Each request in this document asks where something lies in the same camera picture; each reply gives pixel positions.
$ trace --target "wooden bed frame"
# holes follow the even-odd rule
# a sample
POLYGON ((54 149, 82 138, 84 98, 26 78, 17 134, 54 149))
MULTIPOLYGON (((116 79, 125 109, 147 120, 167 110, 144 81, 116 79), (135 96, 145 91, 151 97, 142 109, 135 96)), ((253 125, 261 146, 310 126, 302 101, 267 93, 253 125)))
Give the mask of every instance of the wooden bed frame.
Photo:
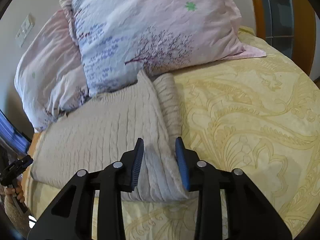
MULTIPOLYGON (((265 40, 266 28, 262 0, 252 0, 257 37, 265 40)), ((292 60, 310 75, 316 49, 316 17, 308 0, 292 0, 294 13, 294 41, 292 60)))

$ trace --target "bed sheet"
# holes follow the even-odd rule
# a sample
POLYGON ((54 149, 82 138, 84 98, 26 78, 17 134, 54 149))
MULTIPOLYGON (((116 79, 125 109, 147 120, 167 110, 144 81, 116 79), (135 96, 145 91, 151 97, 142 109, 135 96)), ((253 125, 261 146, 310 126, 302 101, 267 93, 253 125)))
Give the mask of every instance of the bed sheet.
MULTIPOLYGON (((320 90, 290 59, 240 31, 265 58, 220 61, 174 73, 187 148, 216 168, 241 168, 295 237, 320 202, 320 90)), ((36 218, 59 192, 26 176, 27 205, 36 218)), ((96 234, 98 199, 94 204, 96 234)), ((193 239, 197 200, 123 202, 127 239, 193 239)), ((223 220, 226 221, 223 207, 223 220)), ((227 228, 223 228, 226 237, 227 228)))

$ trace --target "folded blanket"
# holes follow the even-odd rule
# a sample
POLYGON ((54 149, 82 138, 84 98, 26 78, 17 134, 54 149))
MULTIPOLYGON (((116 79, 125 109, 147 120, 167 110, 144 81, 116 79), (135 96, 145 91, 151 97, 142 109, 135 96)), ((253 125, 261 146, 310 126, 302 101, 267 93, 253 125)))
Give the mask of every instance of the folded blanket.
POLYGON ((34 180, 62 188, 80 169, 104 169, 144 140, 138 186, 123 200, 172 201, 187 198, 175 160, 181 134, 178 95, 171 74, 153 83, 143 71, 138 83, 93 98, 53 123, 41 135, 31 168, 34 180))

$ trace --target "pillow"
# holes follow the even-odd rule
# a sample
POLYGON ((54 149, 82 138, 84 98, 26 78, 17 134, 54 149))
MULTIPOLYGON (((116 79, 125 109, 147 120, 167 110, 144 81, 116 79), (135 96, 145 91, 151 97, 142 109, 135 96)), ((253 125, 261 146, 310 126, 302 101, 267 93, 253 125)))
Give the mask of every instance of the pillow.
POLYGON ((81 106, 88 86, 79 48, 62 10, 44 25, 22 56, 14 85, 35 132, 81 106))
POLYGON ((89 95, 220 59, 262 57, 236 34, 233 0, 60 0, 79 44, 89 95))

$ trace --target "light switch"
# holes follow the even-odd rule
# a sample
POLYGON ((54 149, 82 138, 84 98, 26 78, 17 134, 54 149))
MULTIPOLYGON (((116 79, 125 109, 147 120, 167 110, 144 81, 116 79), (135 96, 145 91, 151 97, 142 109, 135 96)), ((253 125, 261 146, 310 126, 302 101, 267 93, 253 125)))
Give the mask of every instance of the light switch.
POLYGON ((28 14, 26 19, 23 21, 17 35, 16 35, 16 41, 19 47, 21 48, 25 39, 27 38, 28 34, 30 33, 31 29, 34 26, 34 22, 32 20, 32 16, 28 14))

